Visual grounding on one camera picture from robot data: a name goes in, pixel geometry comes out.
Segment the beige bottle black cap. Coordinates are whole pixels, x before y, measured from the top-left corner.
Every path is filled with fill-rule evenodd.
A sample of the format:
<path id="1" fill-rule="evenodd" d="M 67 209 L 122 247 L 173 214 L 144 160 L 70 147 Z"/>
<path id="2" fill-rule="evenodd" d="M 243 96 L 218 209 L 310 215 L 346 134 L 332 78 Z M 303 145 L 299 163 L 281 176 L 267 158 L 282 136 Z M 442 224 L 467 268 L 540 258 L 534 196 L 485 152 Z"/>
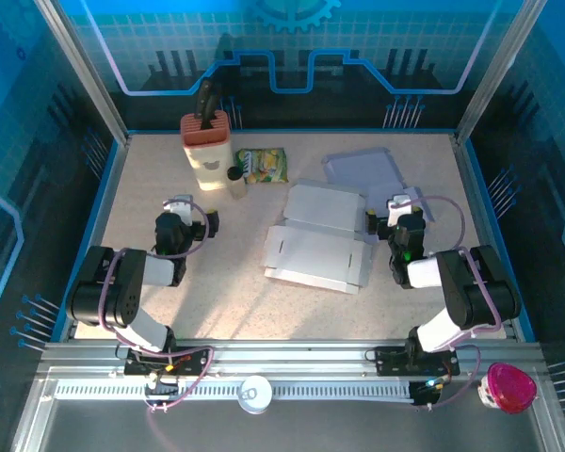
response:
<path id="1" fill-rule="evenodd" d="M 234 199 L 239 200 L 247 195 L 248 189 L 244 172 L 238 166 L 231 166 L 227 169 L 227 185 Z"/>

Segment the white round can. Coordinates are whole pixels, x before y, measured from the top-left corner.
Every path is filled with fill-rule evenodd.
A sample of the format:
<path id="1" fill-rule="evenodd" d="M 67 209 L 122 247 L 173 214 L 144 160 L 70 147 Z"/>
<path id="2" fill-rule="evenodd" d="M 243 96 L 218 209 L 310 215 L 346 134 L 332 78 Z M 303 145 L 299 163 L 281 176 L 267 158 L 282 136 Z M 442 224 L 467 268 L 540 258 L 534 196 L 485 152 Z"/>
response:
<path id="1" fill-rule="evenodd" d="M 271 383 L 262 376 L 246 378 L 239 386 L 237 399 L 242 410 L 249 414 L 262 414 L 273 399 Z"/>

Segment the green yellow snack bag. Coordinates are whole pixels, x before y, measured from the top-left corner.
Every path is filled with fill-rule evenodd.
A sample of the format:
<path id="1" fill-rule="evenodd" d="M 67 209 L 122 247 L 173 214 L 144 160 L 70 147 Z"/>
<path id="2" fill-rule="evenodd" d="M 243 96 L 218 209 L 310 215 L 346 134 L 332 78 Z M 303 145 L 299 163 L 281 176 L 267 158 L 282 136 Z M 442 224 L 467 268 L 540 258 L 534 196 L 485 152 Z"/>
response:
<path id="1" fill-rule="evenodd" d="M 287 157 L 284 148 L 240 149 L 234 155 L 246 182 L 285 184 L 288 182 Z"/>

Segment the cream knife block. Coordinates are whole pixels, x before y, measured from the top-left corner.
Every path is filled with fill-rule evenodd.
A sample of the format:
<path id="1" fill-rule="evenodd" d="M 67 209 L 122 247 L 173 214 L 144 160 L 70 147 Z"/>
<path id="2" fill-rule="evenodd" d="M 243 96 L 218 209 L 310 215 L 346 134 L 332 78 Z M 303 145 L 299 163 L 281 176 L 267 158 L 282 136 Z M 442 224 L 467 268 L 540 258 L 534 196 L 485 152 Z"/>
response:
<path id="1" fill-rule="evenodd" d="M 184 115 L 180 121 L 183 148 L 203 191 L 226 188 L 227 170 L 234 164 L 227 113 L 217 110 L 211 124 L 211 129 L 201 129 L 202 121 L 193 114 Z"/>

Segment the pink lidded container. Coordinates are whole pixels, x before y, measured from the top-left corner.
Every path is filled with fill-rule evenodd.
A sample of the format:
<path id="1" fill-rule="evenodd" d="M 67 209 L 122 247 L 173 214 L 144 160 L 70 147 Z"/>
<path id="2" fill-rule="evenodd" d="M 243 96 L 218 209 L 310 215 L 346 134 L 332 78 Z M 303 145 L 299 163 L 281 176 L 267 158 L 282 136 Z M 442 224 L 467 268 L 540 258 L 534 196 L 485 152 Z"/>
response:
<path id="1" fill-rule="evenodd" d="M 481 379 L 477 393 L 487 408 L 518 414 L 532 405 L 537 396 L 537 384 L 511 364 L 493 363 Z"/>

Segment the black handled knife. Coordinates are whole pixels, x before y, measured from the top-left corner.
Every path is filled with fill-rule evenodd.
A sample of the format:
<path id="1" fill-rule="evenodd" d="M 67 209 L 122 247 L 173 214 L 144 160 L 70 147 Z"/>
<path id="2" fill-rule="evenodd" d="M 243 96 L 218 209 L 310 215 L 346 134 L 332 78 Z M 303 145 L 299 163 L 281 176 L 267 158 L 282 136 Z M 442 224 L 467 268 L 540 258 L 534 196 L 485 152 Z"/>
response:
<path id="1" fill-rule="evenodd" d="M 205 102 L 212 93 L 217 93 L 215 88 L 215 83 L 210 78 L 204 78 L 199 87 L 198 97 L 194 111 L 194 118 L 196 120 L 202 119 L 202 111 Z"/>
<path id="2" fill-rule="evenodd" d="M 206 100 L 202 111 L 202 130 L 213 129 L 211 121 L 216 117 L 216 111 L 219 106 L 219 95 L 212 93 Z"/>

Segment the aluminium front rail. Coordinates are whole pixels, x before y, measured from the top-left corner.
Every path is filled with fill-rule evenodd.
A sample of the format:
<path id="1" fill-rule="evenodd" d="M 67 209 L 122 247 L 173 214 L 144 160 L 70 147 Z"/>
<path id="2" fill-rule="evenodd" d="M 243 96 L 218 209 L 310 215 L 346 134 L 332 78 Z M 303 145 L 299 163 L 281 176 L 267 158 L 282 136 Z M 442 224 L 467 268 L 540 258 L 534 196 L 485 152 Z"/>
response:
<path id="1" fill-rule="evenodd" d="M 479 372 L 492 363 L 509 363 L 528 374 L 547 373 L 541 346 L 509 339 L 483 339 L 457 350 L 461 374 Z M 401 340 L 186 340 L 182 347 L 215 350 L 208 371 L 212 379 L 231 379 L 259 374 L 277 380 L 294 379 L 374 379 L 376 366 L 370 351 L 375 347 L 401 347 Z M 37 373 L 53 379 L 119 378 L 122 376 L 128 347 L 115 340 L 80 339 L 46 346 Z"/>

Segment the aluminium frame post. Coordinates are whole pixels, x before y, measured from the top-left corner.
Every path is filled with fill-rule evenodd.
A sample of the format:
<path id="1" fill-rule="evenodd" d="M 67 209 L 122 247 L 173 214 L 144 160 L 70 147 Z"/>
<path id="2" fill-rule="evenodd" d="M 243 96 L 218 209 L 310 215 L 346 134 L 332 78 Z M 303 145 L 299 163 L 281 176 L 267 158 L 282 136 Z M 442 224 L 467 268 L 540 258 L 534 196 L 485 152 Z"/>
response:
<path id="1" fill-rule="evenodd" d="M 125 146 L 128 141 L 128 130 L 62 6 L 57 0 L 33 0 L 33 2 L 73 67 L 107 129 L 120 146 Z"/>
<path id="2" fill-rule="evenodd" d="M 523 1 L 459 122 L 455 133 L 455 141 L 459 147 L 465 145 L 475 130 L 493 95 L 514 64 L 547 1 Z"/>

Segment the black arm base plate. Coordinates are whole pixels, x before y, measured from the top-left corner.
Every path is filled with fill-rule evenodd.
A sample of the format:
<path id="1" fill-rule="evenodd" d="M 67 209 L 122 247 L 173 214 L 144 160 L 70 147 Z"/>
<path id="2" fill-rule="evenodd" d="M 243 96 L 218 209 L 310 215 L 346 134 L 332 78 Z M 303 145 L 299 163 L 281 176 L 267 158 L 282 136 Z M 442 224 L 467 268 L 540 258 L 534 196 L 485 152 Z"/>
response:
<path id="1" fill-rule="evenodd" d="M 147 377 L 151 373 L 198 377 L 207 365 L 208 356 L 207 349 L 192 351 L 190 347 L 151 353 L 131 348 L 124 359 L 123 374 L 133 377 Z"/>
<path id="2" fill-rule="evenodd" d="M 410 354 L 401 346 L 375 347 L 373 352 L 379 377 L 441 377 L 446 374 L 455 377 L 460 374 L 457 354 L 452 351 Z"/>

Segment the black controller board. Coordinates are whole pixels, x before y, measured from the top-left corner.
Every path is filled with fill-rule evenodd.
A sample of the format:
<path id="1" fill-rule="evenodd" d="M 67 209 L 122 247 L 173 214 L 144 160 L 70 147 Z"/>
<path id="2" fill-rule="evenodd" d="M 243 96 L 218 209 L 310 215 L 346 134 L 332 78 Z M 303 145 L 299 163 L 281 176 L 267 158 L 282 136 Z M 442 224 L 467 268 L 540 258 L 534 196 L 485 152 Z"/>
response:
<path id="1" fill-rule="evenodd" d="M 144 396 L 150 401 L 170 401 L 180 394 L 179 385 L 176 382 L 164 383 L 161 375 L 151 372 L 145 384 Z"/>
<path id="2" fill-rule="evenodd" d="M 446 384 L 451 381 L 448 376 L 436 377 L 425 381 L 411 381 L 409 383 L 409 393 L 412 405 L 415 407 L 425 407 L 436 404 L 442 394 Z"/>

